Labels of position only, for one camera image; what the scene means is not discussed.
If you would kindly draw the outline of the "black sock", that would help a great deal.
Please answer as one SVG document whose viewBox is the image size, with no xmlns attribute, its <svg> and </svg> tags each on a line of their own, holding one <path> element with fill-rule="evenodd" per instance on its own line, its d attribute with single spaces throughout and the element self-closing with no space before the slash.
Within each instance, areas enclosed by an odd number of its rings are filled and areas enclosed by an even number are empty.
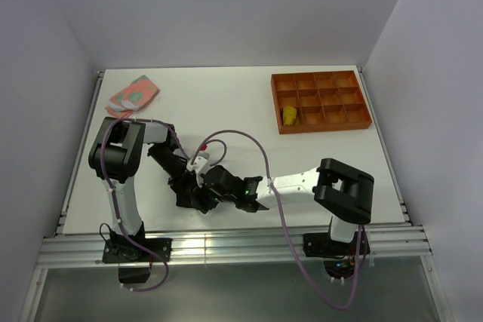
<svg viewBox="0 0 483 322">
<path fill-rule="evenodd" d="M 176 195 L 176 206 L 194 209 L 206 214 L 218 204 L 217 196 L 205 187 L 199 187 L 196 183 L 180 184 L 172 188 Z"/>
</svg>

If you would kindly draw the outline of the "yellow sock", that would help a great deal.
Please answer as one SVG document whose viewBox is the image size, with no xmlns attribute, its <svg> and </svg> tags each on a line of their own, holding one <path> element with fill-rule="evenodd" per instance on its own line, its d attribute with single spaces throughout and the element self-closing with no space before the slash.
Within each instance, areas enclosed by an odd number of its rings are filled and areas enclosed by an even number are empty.
<svg viewBox="0 0 483 322">
<path fill-rule="evenodd" d="M 298 125 L 299 123 L 297 109 L 293 106 L 284 107 L 282 110 L 282 124 L 284 126 L 294 126 Z"/>
</svg>

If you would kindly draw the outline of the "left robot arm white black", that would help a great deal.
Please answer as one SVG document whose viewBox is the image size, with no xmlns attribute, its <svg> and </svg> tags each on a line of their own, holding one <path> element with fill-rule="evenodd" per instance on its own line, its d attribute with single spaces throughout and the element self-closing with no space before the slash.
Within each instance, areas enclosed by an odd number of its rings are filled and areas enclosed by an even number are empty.
<svg viewBox="0 0 483 322">
<path fill-rule="evenodd" d="M 130 261 L 146 255 L 147 242 L 134 190 L 143 145 L 148 156 L 168 175 L 168 185 L 176 195 L 178 207 L 198 207 L 198 183 L 187 170 L 187 155 L 182 150 L 174 125 L 158 122 L 103 119 L 88 156 L 88 164 L 102 179 L 112 212 L 109 239 L 120 244 L 120 253 Z"/>
</svg>

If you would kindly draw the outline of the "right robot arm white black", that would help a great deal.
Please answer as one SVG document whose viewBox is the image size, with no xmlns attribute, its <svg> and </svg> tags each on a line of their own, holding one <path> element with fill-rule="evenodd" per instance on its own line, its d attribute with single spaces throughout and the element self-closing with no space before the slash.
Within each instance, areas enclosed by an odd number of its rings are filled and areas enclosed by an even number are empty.
<svg viewBox="0 0 483 322">
<path fill-rule="evenodd" d="M 327 246 L 336 254 L 352 246 L 356 230 L 371 222 L 374 178 L 333 158 L 324 158 L 318 167 L 287 176 L 245 177 L 232 175 L 224 167 L 194 168 L 196 181 L 214 195 L 216 202 L 256 213 L 282 204 L 312 202 L 331 214 Z"/>
</svg>

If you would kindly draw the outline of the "pink green patterned socks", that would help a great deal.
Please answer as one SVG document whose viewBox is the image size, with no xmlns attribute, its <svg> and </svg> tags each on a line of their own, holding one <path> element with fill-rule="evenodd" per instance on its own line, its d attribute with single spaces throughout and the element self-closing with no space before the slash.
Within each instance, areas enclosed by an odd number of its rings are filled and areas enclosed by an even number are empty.
<svg viewBox="0 0 483 322">
<path fill-rule="evenodd" d="M 146 75 L 141 75 L 111 96 L 105 110 L 112 117 L 129 118 L 147 106 L 158 92 L 159 88 Z"/>
</svg>

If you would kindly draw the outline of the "orange compartment tray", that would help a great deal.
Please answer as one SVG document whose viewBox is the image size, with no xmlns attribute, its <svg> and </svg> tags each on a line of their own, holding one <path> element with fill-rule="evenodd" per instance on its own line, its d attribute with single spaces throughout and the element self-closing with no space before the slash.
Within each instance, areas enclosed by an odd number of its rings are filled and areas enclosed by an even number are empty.
<svg viewBox="0 0 483 322">
<path fill-rule="evenodd" d="M 271 88 L 280 134 L 363 130 L 372 124 L 353 71 L 273 74 Z M 282 124 L 286 106 L 297 109 L 298 125 Z"/>
</svg>

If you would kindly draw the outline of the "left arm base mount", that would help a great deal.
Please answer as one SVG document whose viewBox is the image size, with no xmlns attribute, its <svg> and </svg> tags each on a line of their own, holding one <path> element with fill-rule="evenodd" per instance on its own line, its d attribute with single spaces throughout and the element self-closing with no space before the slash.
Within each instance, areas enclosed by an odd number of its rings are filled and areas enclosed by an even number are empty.
<svg viewBox="0 0 483 322">
<path fill-rule="evenodd" d="M 122 287 L 135 292 L 154 290 L 160 287 L 168 278 L 168 262 L 171 258 L 171 238 L 147 238 L 144 226 L 129 238 L 116 234 L 106 223 L 99 227 L 99 235 L 105 245 L 102 263 L 118 266 L 118 281 Z M 161 262 L 165 266 L 165 276 L 151 287 L 142 287 L 151 277 L 154 262 Z"/>
</svg>

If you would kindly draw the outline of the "aluminium frame rail front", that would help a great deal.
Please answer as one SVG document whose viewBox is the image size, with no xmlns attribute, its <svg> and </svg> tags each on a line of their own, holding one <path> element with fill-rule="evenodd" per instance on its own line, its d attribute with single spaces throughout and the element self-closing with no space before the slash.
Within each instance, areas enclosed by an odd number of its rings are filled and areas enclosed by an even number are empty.
<svg viewBox="0 0 483 322">
<path fill-rule="evenodd" d="M 390 226 L 366 229 L 371 255 L 376 258 L 431 256 L 421 226 Z M 294 260 L 280 228 L 230 232 L 154 233 L 150 238 L 170 238 L 170 265 L 210 265 Z M 59 235 L 43 240 L 35 267 L 94 268 L 101 262 L 105 242 L 98 235 Z"/>
</svg>

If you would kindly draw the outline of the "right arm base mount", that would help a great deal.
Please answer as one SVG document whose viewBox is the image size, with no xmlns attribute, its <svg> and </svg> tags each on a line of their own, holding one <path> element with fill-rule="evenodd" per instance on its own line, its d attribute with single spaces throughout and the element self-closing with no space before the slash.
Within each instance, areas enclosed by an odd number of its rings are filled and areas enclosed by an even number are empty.
<svg viewBox="0 0 483 322">
<path fill-rule="evenodd" d="M 330 278 L 346 280 L 355 272 L 355 252 L 359 246 L 359 262 L 361 268 L 371 249 L 365 230 L 362 231 L 361 240 L 357 243 L 358 232 L 348 244 L 332 241 L 328 232 L 303 234 L 303 252 L 305 257 L 323 260 L 325 272 Z"/>
</svg>

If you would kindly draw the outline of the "aluminium side rail right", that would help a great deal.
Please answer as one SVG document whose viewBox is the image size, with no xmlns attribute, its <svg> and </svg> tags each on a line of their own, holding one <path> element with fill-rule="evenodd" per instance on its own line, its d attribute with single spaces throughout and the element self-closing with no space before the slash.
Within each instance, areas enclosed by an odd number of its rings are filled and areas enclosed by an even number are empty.
<svg viewBox="0 0 483 322">
<path fill-rule="evenodd" d="M 395 193 L 398 197 L 398 201 L 399 201 L 399 204 L 401 206 L 401 211 L 403 212 L 403 217 L 405 218 L 406 223 L 413 225 L 413 223 L 411 221 L 411 217 L 408 214 L 408 209 L 407 209 L 406 203 L 403 200 L 401 190 L 400 190 L 400 187 L 399 187 L 399 184 L 398 184 L 398 180 L 397 180 L 397 177 L 395 175 L 395 171 L 394 171 L 394 168 L 393 168 L 393 165 L 392 165 L 392 161 L 391 161 L 390 156 L 389 156 L 389 151 L 386 147 L 386 142 L 385 142 L 385 139 L 383 137 L 383 132 L 382 132 L 382 129 L 381 129 L 381 126 L 380 126 L 380 122 L 377 118 L 376 109 L 374 108 L 374 104 L 373 104 L 372 99 L 371 99 L 371 95 L 370 95 L 370 92 L 369 92 L 369 89 L 368 89 L 368 86 L 367 86 L 367 82 L 365 81 L 364 68 L 362 66 L 356 66 L 356 68 L 358 70 L 358 76 L 360 78 L 361 85 L 362 85 L 363 91 L 365 93 L 366 100 L 368 102 L 368 107 L 371 111 L 371 116 L 373 118 L 373 122 L 375 123 L 375 127 L 377 129 L 378 137 L 380 139 L 380 144 L 383 148 L 383 153 L 384 153 L 384 156 L 385 156 L 385 159 L 386 159 L 387 166 L 389 168 L 390 176 L 392 178 L 392 184 L 394 185 L 394 188 L 395 188 Z"/>
</svg>

